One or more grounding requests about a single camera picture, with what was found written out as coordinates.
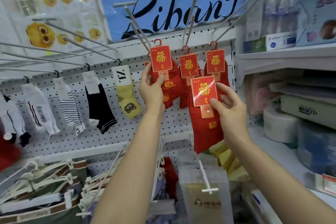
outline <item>red label card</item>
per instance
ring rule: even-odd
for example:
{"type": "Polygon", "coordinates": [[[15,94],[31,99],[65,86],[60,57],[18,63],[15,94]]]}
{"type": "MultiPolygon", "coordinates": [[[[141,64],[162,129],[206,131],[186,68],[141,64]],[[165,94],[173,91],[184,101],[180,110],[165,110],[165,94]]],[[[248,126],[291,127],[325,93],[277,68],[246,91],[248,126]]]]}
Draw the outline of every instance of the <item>red label card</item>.
{"type": "Polygon", "coordinates": [[[207,70],[209,74],[225,71],[224,50],[213,50],[207,52],[207,70]]]}
{"type": "Polygon", "coordinates": [[[190,79],[194,106],[208,105],[210,99],[217,99],[217,91],[214,76],[206,76],[190,79]]]}
{"type": "Polygon", "coordinates": [[[180,56],[181,77],[187,78],[198,76],[197,54],[186,54],[180,56]]]}
{"type": "Polygon", "coordinates": [[[150,56],[152,58],[152,67],[154,72],[173,69],[168,45],[152,47],[150,49],[150,56]]]}

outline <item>gold chinese character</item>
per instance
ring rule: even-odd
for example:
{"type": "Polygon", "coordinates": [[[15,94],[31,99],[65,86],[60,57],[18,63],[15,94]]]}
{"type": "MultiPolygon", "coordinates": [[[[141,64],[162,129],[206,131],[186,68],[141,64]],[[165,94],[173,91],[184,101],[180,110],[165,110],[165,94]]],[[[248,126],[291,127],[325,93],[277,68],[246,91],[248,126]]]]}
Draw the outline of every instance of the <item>gold chinese character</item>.
{"type": "Polygon", "coordinates": [[[216,56],[213,56],[212,57],[212,60],[211,60],[211,64],[212,65],[218,65],[219,64],[219,58],[218,58],[218,55],[216,55],[216,56]]]}
{"type": "Polygon", "coordinates": [[[163,52],[157,52],[156,61],[165,62],[166,57],[163,52]]]}
{"type": "Polygon", "coordinates": [[[212,129],[212,128],[216,128],[217,127],[217,122],[210,122],[209,123],[209,128],[212,129]]]}
{"type": "Polygon", "coordinates": [[[173,87],[173,86],[175,86],[175,85],[173,84],[173,82],[166,82],[166,83],[165,83],[165,87],[166,87],[166,88],[171,88],[171,87],[173,87]]]}
{"type": "Polygon", "coordinates": [[[199,91],[202,92],[202,95],[210,94],[210,89],[207,83],[201,83],[201,87],[199,88],[199,91]]]}
{"type": "Polygon", "coordinates": [[[187,60],[186,62],[185,62],[185,68],[186,69],[192,69],[193,68],[193,64],[191,64],[191,60],[187,60]]]}

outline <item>white shelf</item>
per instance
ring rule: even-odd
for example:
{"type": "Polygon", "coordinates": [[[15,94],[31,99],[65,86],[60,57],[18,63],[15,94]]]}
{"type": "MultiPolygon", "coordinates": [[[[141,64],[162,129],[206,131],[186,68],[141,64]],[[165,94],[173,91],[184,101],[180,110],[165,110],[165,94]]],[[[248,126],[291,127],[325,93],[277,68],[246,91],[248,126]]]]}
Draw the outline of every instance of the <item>white shelf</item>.
{"type": "MultiPolygon", "coordinates": [[[[250,137],[263,151],[275,159],[283,168],[289,171],[302,184],[305,183],[306,172],[312,173],[305,168],[296,157],[295,150],[288,148],[283,143],[272,141],[265,137],[264,129],[260,126],[249,128],[250,137]]],[[[311,190],[316,196],[336,209],[336,198],[311,190]]]]}
{"type": "Polygon", "coordinates": [[[336,43],[292,47],[270,52],[237,54],[236,86],[245,75],[283,68],[336,70],[336,43]]]}

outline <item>blue box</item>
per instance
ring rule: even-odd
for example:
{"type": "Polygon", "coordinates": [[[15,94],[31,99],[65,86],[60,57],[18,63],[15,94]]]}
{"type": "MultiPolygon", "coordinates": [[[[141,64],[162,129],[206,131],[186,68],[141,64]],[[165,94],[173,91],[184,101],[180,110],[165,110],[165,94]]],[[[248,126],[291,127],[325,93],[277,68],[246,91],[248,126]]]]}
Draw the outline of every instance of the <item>blue box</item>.
{"type": "Polygon", "coordinates": [[[336,42],[336,0],[299,0],[296,46],[336,42]]]}

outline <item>box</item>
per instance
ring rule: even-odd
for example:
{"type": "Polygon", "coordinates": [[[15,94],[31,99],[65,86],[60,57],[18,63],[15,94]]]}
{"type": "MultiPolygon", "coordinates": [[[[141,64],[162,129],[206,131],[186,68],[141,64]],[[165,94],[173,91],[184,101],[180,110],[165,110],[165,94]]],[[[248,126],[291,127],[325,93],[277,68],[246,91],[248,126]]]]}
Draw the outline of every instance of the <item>box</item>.
{"type": "Polygon", "coordinates": [[[296,46],[336,42],[336,0],[299,0],[296,46]]]}
{"type": "Polygon", "coordinates": [[[285,94],[281,96],[281,110],[336,129],[336,105],[285,94]]]}
{"type": "Polygon", "coordinates": [[[269,52],[273,50],[294,47],[296,32],[283,32],[262,36],[258,40],[244,42],[244,53],[269,52]]]}

